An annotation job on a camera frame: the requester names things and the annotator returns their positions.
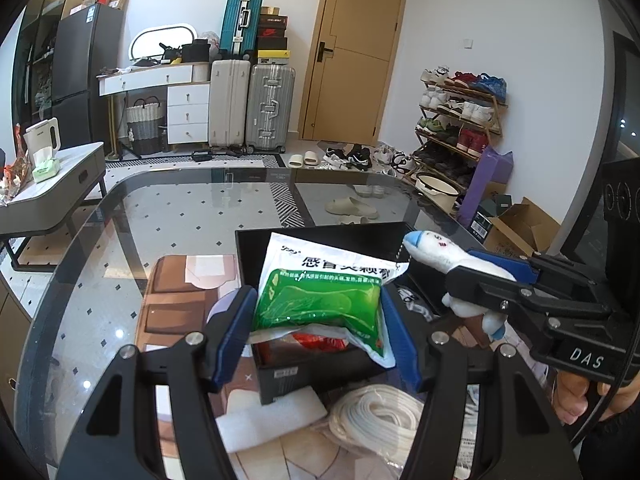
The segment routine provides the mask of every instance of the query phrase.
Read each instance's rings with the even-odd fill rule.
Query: open black box
[[[407,262],[409,254],[402,245],[402,238],[412,230],[413,228],[405,222],[390,222],[236,231],[240,278],[243,285],[251,285],[258,289],[262,265],[273,232],[374,258]],[[450,311],[440,301],[445,293],[442,274],[411,261],[408,271],[394,283],[406,285],[418,292],[436,314],[441,316],[447,314],[445,319],[438,322],[447,324]],[[397,308],[406,308],[400,299],[396,301]],[[254,359],[258,370],[260,400],[263,404],[269,404],[304,386],[311,386],[317,393],[322,393],[350,381],[360,381],[376,376],[384,371],[369,358],[366,352],[355,347],[347,348],[342,352],[320,354],[297,362],[287,362],[283,366],[264,364],[254,348]]]

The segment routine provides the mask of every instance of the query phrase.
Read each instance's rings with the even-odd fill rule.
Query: purple bag
[[[482,152],[474,177],[460,206],[458,222],[464,227],[469,227],[482,201],[486,185],[489,182],[506,184],[511,171],[513,171],[513,152],[501,155],[491,146],[487,146]]]

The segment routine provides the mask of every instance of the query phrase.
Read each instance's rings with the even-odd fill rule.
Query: red shoe
[[[468,153],[469,155],[480,157],[484,149],[489,145],[489,139],[486,134],[481,132],[472,132],[472,135],[473,138],[469,145]]]
[[[473,138],[474,133],[472,130],[469,130],[468,128],[462,128],[460,130],[460,135],[458,136],[458,143],[456,145],[456,148],[462,150],[463,152],[466,152],[469,149]]]
[[[472,74],[471,72],[456,72],[456,75],[454,77],[446,79],[445,83],[469,88],[469,85],[471,83],[475,83],[476,81],[478,81],[478,76]]]

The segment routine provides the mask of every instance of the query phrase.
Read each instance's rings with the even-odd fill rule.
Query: blue shoe
[[[504,79],[481,73],[478,81],[471,83],[469,86],[474,90],[489,92],[489,94],[495,96],[499,103],[504,103],[507,100],[507,82]]]

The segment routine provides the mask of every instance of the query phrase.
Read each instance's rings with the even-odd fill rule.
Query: barcode label
[[[292,366],[291,368],[281,368],[280,370],[276,370],[273,373],[274,379],[281,379],[283,377],[291,377],[298,373],[298,367]]]
[[[482,227],[475,220],[473,222],[471,222],[471,228],[473,229],[473,231],[478,233],[482,238],[484,238],[486,236],[486,229],[484,227]]]

